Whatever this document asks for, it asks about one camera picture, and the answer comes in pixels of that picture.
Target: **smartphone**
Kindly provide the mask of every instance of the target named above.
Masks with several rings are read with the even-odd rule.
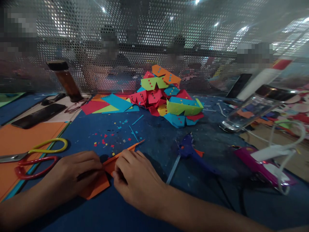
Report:
[[[55,116],[57,113],[64,110],[65,108],[65,105],[54,103],[13,122],[12,125],[23,129],[29,129],[36,124],[44,121],[45,119],[49,119]]]

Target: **yellow scissor handle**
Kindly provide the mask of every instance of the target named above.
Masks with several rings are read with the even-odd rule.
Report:
[[[58,149],[58,150],[37,149],[37,148],[40,148],[40,147],[42,147],[46,144],[49,144],[51,142],[56,142],[56,141],[62,141],[64,143],[64,146],[61,149]],[[68,141],[67,140],[65,140],[63,138],[55,138],[55,139],[47,140],[47,141],[35,146],[32,150],[30,150],[28,152],[28,154],[32,154],[32,153],[59,153],[59,152],[64,151],[67,147],[68,147]]]

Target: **scissor blade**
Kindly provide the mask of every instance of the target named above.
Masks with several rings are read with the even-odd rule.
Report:
[[[0,163],[16,162],[22,160],[28,152],[16,154],[16,155],[6,155],[0,156]]]

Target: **red scissor handle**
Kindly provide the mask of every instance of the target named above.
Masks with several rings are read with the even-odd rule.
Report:
[[[41,171],[34,175],[27,175],[26,170],[23,167],[21,167],[21,166],[27,166],[27,165],[40,163],[40,162],[47,161],[47,160],[54,160],[54,162],[44,171]],[[23,180],[35,179],[49,172],[53,168],[53,166],[57,163],[58,160],[59,160],[58,156],[48,156],[48,157],[44,157],[40,159],[30,160],[27,162],[24,162],[23,160],[21,160],[18,162],[19,166],[14,168],[14,171],[19,179],[23,179]]]

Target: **white cable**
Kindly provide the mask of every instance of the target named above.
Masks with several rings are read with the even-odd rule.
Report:
[[[217,103],[217,105],[220,107],[221,114],[222,114],[224,117],[227,117],[227,116],[223,113],[222,108],[221,108],[221,106],[220,106],[220,103]]]
[[[285,145],[285,146],[282,146],[281,150],[288,150],[288,149],[292,149],[293,147],[295,147],[297,144],[301,143],[305,137],[306,137],[306,129],[304,127],[303,124],[299,123],[299,122],[295,122],[295,121],[290,121],[290,122],[279,122],[279,123],[276,123],[276,125],[280,125],[282,123],[294,123],[294,124],[297,124],[299,129],[301,130],[301,136],[299,137],[299,139],[297,141],[295,141],[294,143],[291,143],[291,144],[288,144],[288,145]],[[250,134],[254,135],[255,137],[263,140],[263,141],[266,141],[268,142],[269,146],[271,145],[275,145],[273,143],[273,137],[274,137],[274,133],[275,133],[275,128],[276,128],[276,125],[273,125],[273,128],[271,129],[271,132],[270,132],[270,138],[269,140],[265,140],[257,135],[255,135],[254,133],[252,133],[251,131],[245,129],[247,132],[249,132]],[[280,165],[280,168],[278,170],[278,174],[277,174],[277,179],[278,179],[278,191],[283,194],[283,195],[287,195],[290,191],[290,187],[287,186],[286,187],[286,190],[283,191],[282,189],[282,174],[283,174],[283,169],[285,167],[285,165],[288,163],[288,161],[292,158],[292,156],[296,153],[296,149],[293,149],[291,150],[291,153],[287,155],[287,157],[285,158],[285,160],[282,162],[282,164]]]

